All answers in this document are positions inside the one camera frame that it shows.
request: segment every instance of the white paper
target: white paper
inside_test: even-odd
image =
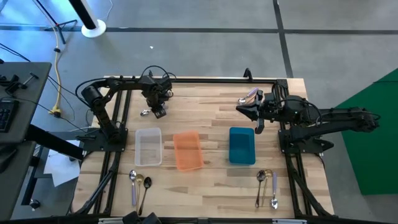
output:
[[[80,141],[68,141],[79,146]],[[54,150],[49,151],[47,162],[44,167],[44,174],[52,174],[54,186],[58,186],[79,176],[80,166],[77,160],[70,161],[69,157]]]

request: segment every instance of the utensil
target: utensil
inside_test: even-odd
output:
[[[268,177],[272,177],[272,170],[270,169],[266,169],[266,183],[264,185],[264,191],[262,192],[262,199],[261,199],[261,206],[264,206],[264,201],[266,199],[266,189],[267,189],[267,181],[268,181]]]
[[[138,183],[138,194],[137,194],[137,208],[139,207],[139,195],[141,194],[141,183],[144,181],[144,176],[141,174],[137,174],[136,177]]]
[[[249,98],[251,95],[253,95],[255,92],[257,92],[258,87],[255,87],[252,91],[250,91],[245,97],[239,98],[238,99],[238,104],[243,105],[246,103],[246,99]]]
[[[274,172],[274,176],[272,177],[272,199],[271,199],[271,206],[274,209],[278,208],[278,200],[275,198],[276,194],[276,172]]]
[[[259,181],[259,191],[257,193],[257,199],[256,199],[256,208],[259,207],[259,202],[260,202],[260,188],[261,188],[261,182],[266,178],[266,173],[263,170],[260,170],[257,173],[257,180]]]
[[[141,113],[139,113],[140,116],[146,116],[148,115],[150,110],[142,110]]]
[[[135,170],[131,170],[130,174],[129,174],[129,177],[130,177],[130,180],[132,182],[132,184],[131,184],[131,188],[132,188],[132,191],[131,191],[132,206],[136,206],[136,204],[137,204],[137,201],[136,201],[136,185],[134,184],[134,182],[136,180],[136,176],[137,176],[137,172]]]
[[[152,180],[150,179],[150,177],[146,177],[144,180],[145,193],[144,197],[142,198],[141,207],[139,207],[138,215],[142,214],[142,209],[144,208],[145,196],[147,195],[147,190],[151,185],[152,185]]]

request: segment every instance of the blue plastic container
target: blue plastic container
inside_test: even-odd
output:
[[[229,129],[229,162],[240,165],[256,163],[254,130],[252,128]]]

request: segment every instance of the plastic bin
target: plastic bin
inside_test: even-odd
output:
[[[178,170],[187,171],[203,167],[203,156],[197,131],[174,134],[173,141]]]
[[[235,127],[229,129],[229,162],[241,165],[256,163],[253,129]]]
[[[160,128],[136,131],[136,166],[159,166],[162,163],[162,133]]]

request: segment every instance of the clear plastic container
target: clear plastic container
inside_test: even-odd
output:
[[[178,170],[187,171],[203,167],[203,156],[197,131],[174,134],[173,141]]]
[[[162,163],[162,133],[160,128],[136,131],[136,166],[159,166]]]

